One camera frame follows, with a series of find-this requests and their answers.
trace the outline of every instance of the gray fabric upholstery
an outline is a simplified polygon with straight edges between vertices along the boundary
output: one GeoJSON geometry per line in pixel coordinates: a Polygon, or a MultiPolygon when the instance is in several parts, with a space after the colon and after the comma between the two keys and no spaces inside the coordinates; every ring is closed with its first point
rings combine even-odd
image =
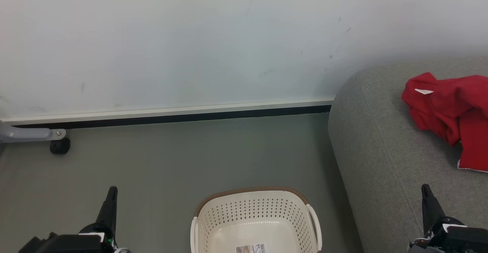
{"type": "Polygon", "coordinates": [[[400,98],[409,78],[428,71],[488,76],[488,57],[363,70],[332,104],[329,134],[366,253],[405,252],[422,236],[424,183],[446,215],[488,228],[488,173],[457,169],[462,148],[418,130],[400,98]]]}

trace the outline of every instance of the chair caster wheel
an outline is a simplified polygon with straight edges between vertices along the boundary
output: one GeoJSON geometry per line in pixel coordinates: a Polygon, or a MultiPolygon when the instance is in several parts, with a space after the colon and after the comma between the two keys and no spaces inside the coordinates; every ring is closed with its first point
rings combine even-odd
{"type": "Polygon", "coordinates": [[[64,155],[68,153],[70,146],[71,146],[70,140],[68,138],[63,138],[58,141],[51,141],[51,145],[49,146],[49,149],[52,154],[64,155]]]}

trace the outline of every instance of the brown basket rim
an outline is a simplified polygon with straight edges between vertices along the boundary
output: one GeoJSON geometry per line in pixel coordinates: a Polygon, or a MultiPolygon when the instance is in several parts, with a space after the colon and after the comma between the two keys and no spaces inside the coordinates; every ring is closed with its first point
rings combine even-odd
{"type": "Polygon", "coordinates": [[[300,198],[305,205],[308,204],[307,198],[300,193],[298,190],[293,189],[291,187],[286,187],[286,186],[263,186],[263,187],[248,187],[248,188],[239,188],[239,189],[232,189],[224,192],[219,192],[210,195],[206,199],[204,199],[200,205],[197,207],[197,211],[195,211],[195,217],[198,217],[200,215],[200,211],[202,211],[202,208],[204,205],[206,205],[209,201],[220,198],[220,197],[225,197],[225,196],[230,196],[234,194],[241,194],[241,193],[248,193],[248,192],[258,192],[258,191],[286,191],[295,194],[300,198]]]}

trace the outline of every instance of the perforated basket wall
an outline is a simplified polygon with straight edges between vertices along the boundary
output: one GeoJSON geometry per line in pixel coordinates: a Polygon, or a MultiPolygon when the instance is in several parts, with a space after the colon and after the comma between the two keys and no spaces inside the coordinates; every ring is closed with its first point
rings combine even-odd
{"type": "Polygon", "coordinates": [[[201,210],[197,211],[198,252],[209,253],[209,236],[222,227],[246,221],[266,222],[274,219],[291,224],[300,253],[317,253],[312,220],[303,199],[293,192],[258,191],[217,197],[206,203],[204,201],[201,210]]]}

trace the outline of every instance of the white plastic basket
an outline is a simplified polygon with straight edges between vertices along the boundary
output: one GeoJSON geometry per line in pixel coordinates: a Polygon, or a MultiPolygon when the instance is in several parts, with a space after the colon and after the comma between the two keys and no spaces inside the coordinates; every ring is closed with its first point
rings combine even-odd
{"type": "Polygon", "coordinates": [[[312,206],[289,187],[214,194],[191,223],[192,253],[320,253],[322,233],[312,206]]]}

